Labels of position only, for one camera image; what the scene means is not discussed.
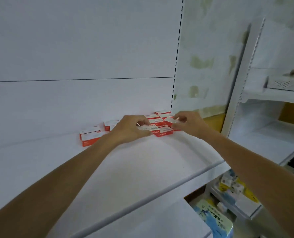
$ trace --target red and white box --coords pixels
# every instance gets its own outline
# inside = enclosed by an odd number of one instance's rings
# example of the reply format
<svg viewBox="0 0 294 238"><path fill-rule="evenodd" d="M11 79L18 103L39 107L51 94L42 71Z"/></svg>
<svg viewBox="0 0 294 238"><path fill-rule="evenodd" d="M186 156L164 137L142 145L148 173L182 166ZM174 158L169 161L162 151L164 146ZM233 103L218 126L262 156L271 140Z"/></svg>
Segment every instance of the red and white box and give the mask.
<svg viewBox="0 0 294 238"><path fill-rule="evenodd" d="M155 114L159 115L159 114L169 114L171 113L170 110L161 110L161 111L156 111Z"/></svg>
<svg viewBox="0 0 294 238"><path fill-rule="evenodd" d="M163 126L166 125L165 121L162 118L158 119L149 119L150 124L155 124L156 126Z"/></svg>
<svg viewBox="0 0 294 238"><path fill-rule="evenodd" d="M92 127L84 128L84 129L80 130L80 140L82 140L81 135L92 133L92 132L97 132L97 131L101 131L101 128L98 126L92 126Z"/></svg>
<svg viewBox="0 0 294 238"><path fill-rule="evenodd" d="M167 117L164 119L164 122L166 125L168 125L169 127L171 127L174 123L182 123L180 120L177 119L173 119L171 117Z"/></svg>
<svg viewBox="0 0 294 238"><path fill-rule="evenodd" d="M168 126L163 126L163 127L160 127L159 129L160 129L159 133L155 134L157 137L173 134L173 129Z"/></svg>
<svg viewBox="0 0 294 238"><path fill-rule="evenodd" d="M153 134L158 134L160 132L159 127L157 127L157 125L155 125L155 124L137 126L137 128L140 130L149 130Z"/></svg>
<svg viewBox="0 0 294 238"><path fill-rule="evenodd" d="M107 132L97 131L97 132L82 134L81 135L82 146L86 147L86 146L94 144L96 141L100 139L100 137L102 137L106 133Z"/></svg>
<svg viewBox="0 0 294 238"><path fill-rule="evenodd" d="M120 120L111 120L111 121L107 121L107 122L104 122L104 129L105 131L110 131L110 127L111 126L114 126L118 124Z"/></svg>
<svg viewBox="0 0 294 238"><path fill-rule="evenodd" d="M158 116L159 116L160 118L162 118L162 119L165 119L165 118L167 118L167 117L173 117L173 116L175 116L175 115L172 114L172 113L166 113L166 114L158 114Z"/></svg>
<svg viewBox="0 0 294 238"><path fill-rule="evenodd" d="M147 119L159 119L159 116L157 114L151 114L151 115L145 115Z"/></svg>

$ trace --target white shelf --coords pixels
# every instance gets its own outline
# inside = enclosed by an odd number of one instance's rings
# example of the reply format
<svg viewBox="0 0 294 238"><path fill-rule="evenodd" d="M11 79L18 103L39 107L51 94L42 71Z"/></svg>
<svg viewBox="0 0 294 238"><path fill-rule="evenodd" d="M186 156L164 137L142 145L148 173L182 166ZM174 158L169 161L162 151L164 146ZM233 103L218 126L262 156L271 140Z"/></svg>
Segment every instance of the white shelf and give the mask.
<svg viewBox="0 0 294 238"><path fill-rule="evenodd" d="M0 148L0 208L82 150L78 134ZM222 164L226 167L218 173L208 173ZM121 145L94 172L48 237L93 232L195 177L204 175L208 182L227 168L211 146L182 131Z"/></svg>
<svg viewBox="0 0 294 238"><path fill-rule="evenodd" d="M242 210L240 210L236 205L232 205L230 204L228 201L226 201L222 195L222 192L220 192L215 185L212 186L212 188L210 189L210 192L219 200L221 201L225 207L227 207L233 214L236 215L236 217L240 218L240 219L253 219L254 216L256 216L258 214L258 212L260 211L262 205L258 205L258 207L256 208L256 210L254 212L252 212L250 215L247 215L246 213L244 213Z"/></svg>
<svg viewBox="0 0 294 238"><path fill-rule="evenodd" d="M86 238L208 237L211 233L210 228L191 206L184 199L181 199L123 235L120 235L118 230L110 230L109 236L106 236L106 233L99 230Z"/></svg>
<svg viewBox="0 0 294 238"><path fill-rule="evenodd" d="M294 124L274 121L267 126L231 140L275 162L285 164L294 157Z"/></svg>
<svg viewBox="0 0 294 238"><path fill-rule="evenodd" d="M243 91L241 102L246 103L248 99L272 100L294 103L294 91L263 88L262 92Z"/></svg>

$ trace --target peeling paint wall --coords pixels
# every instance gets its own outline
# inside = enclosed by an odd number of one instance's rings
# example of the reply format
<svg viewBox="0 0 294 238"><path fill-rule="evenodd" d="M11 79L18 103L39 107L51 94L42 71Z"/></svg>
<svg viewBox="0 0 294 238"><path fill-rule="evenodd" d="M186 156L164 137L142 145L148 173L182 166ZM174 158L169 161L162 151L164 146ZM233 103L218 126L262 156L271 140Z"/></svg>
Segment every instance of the peeling paint wall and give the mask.
<svg viewBox="0 0 294 238"><path fill-rule="evenodd" d="M185 0L173 112L225 112L253 19L294 29L294 0Z"/></svg>

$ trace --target white basket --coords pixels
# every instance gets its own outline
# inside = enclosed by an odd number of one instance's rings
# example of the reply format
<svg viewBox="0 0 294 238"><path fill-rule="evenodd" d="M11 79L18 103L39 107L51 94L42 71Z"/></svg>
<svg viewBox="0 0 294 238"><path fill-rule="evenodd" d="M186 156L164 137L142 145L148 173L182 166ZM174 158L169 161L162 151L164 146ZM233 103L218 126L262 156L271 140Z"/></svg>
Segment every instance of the white basket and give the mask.
<svg viewBox="0 0 294 238"><path fill-rule="evenodd" d="M294 77L268 76L267 88L294 91Z"/></svg>

